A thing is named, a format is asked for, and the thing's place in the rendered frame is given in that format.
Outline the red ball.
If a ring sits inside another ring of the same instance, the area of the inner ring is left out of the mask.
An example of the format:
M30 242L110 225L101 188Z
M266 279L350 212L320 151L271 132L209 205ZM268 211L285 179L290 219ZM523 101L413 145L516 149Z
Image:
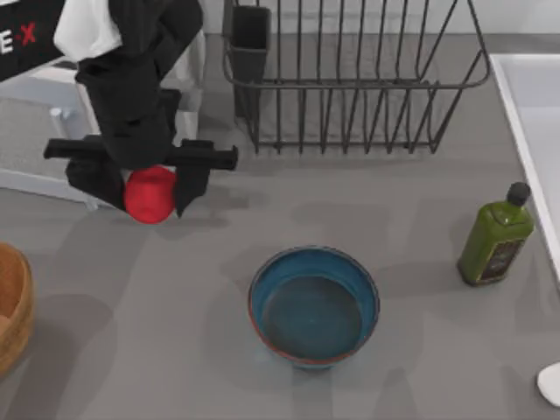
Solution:
M144 224L165 221L175 209L175 182L175 173L163 166L133 171L123 193L126 212Z

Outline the pale grey rounded box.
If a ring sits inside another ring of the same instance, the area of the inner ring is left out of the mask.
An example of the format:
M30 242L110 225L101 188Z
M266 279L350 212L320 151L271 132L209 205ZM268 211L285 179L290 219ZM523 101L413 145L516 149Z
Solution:
M176 114L175 145L180 145L183 139L195 139L198 135L205 64L206 37L204 31L200 30L174 67L175 76L172 80L178 83L177 87L181 92Z

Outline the pale grey stand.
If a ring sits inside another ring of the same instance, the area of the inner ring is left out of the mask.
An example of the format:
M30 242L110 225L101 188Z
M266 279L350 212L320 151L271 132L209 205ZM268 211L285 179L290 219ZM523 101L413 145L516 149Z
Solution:
M96 131L85 93L68 62L0 83L0 203L24 195L100 207L67 183L64 159L44 158L51 138L81 139Z

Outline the dark cutlery holder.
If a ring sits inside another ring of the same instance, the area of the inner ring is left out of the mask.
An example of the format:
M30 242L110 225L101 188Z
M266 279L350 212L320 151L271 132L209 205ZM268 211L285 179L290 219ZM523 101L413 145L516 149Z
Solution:
M270 50L271 11L267 7L239 5L233 8L230 64L234 80L235 116L251 121L259 102L267 55Z

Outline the wooden bowl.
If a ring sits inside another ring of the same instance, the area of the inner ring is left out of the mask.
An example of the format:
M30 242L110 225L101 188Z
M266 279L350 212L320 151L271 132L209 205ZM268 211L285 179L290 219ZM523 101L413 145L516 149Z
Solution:
M0 378L22 356L34 327L34 283L26 256L0 242Z

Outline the blue bowl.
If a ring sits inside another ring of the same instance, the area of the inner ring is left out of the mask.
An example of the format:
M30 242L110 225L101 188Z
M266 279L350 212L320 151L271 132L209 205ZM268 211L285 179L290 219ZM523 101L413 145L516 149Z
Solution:
M248 288L248 316L262 344L302 369L328 369L357 354L378 324L371 273L326 246L287 248L268 258Z

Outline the green bottle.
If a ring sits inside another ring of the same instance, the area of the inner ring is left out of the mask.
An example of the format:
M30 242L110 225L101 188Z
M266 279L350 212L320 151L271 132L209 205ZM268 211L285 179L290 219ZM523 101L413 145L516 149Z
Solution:
M525 207L530 196L528 184L514 182L505 199L479 209L457 262L466 284L479 287L506 277L535 229L533 217Z

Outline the white sink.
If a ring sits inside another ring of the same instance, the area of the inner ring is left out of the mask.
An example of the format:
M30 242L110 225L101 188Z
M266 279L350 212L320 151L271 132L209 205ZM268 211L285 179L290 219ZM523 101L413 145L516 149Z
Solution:
M490 61L560 290L560 53Z

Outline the white rounded object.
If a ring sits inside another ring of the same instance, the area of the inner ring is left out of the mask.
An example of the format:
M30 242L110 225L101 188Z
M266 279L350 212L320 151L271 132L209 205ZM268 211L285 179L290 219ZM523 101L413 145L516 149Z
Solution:
M560 361L543 367L538 372L536 386L547 403L560 409Z

